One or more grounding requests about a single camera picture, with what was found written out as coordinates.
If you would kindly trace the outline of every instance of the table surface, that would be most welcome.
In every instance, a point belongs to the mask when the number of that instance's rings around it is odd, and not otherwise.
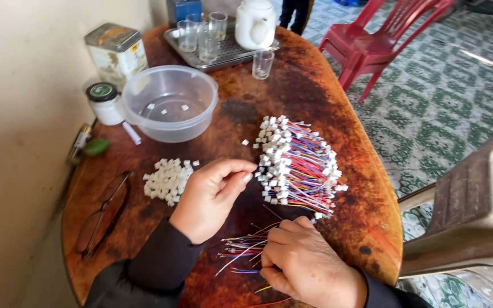
[[[144,37],[151,67],[185,63],[163,39],[166,27],[148,31]],[[251,75],[251,63],[209,73],[219,84],[220,100],[209,128],[185,143],[160,143],[137,130],[142,143],[134,145],[120,125],[95,125],[94,137],[110,141],[101,156],[87,157],[73,174],[67,192],[62,219],[62,245],[73,290],[84,303],[96,274],[108,264],[132,258],[145,243],[161,219],[173,208],[163,200],[144,196],[145,173],[154,172],[161,158],[200,160],[201,166],[220,156],[257,162],[260,150],[243,146],[254,140],[263,116],[286,115],[292,121],[312,123],[312,128],[332,145],[338,154],[341,178],[349,185],[337,193],[335,213],[319,220],[316,227],[348,264],[357,265],[387,284],[397,280],[403,252],[401,217],[391,182],[374,151],[335,74],[317,48],[300,36],[277,27],[276,36],[283,47],[276,51],[271,74],[266,80]],[[107,183],[122,171],[134,171],[130,177],[131,194],[114,231],[98,252],[82,260],[73,249],[86,218],[99,209],[98,201]],[[277,291],[254,291],[266,282],[259,275],[241,275],[224,270],[227,261],[218,258],[223,237],[251,234],[250,225],[267,226],[276,218],[261,206],[262,186],[251,181],[239,196],[229,218],[209,240],[197,264],[186,280],[180,307],[241,308],[285,298]],[[293,206],[271,206],[286,219],[309,212]],[[238,265],[246,267],[246,260]],[[281,307],[304,307],[287,301]]]

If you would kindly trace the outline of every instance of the beige wall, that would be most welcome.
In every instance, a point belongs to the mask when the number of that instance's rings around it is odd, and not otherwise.
[[[165,11],[163,0],[0,0],[0,306],[16,304],[67,151],[94,118],[83,89],[97,75],[82,37],[106,21],[145,31]]]

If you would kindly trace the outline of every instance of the metal tray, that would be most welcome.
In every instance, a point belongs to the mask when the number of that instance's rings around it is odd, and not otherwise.
[[[174,48],[176,52],[188,63],[189,66],[194,67],[202,72],[212,72],[224,67],[241,64],[252,60],[254,51],[246,50],[235,41],[235,24],[229,23],[226,38],[221,42],[218,42],[218,58],[213,62],[202,62],[199,59],[199,53],[197,50],[194,52],[183,52],[178,48],[178,29],[168,29],[163,34],[167,42]],[[266,50],[278,50],[281,47],[281,42],[274,38],[271,46]]]

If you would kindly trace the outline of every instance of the person's leg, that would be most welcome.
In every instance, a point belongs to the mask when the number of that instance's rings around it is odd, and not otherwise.
[[[297,0],[283,0],[283,9],[281,16],[279,17],[280,26],[283,28],[288,28],[288,24],[292,19],[292,13],[294,13],[294,8],[296,7]]]
[[[311,8],[314,0],[298,0],[296,2],[296,17],[290,30],[298,35],[302,35],[310,19]]]

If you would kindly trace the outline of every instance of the plastic chair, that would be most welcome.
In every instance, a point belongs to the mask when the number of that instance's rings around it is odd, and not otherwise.
[[[361,74],[373,73],[360,95],[366,98],[384,68],[425,28],[432,24],[455,0],[398,0],[380,30],[369,34],[364,27],[385,0],[371,0],[352,24],[334,24],[323,37],[319,51],[326,50],[342,66],[338,77],[347,91]],[[435,9],[404,43],[393,51],[395,44],[407,29],[424,13]]]
[[[399,199],[399,208],[430,199],[434,204],[429,228],[404,243],[400,277],[446,273],[493,302],[493,137],[436,185]]]

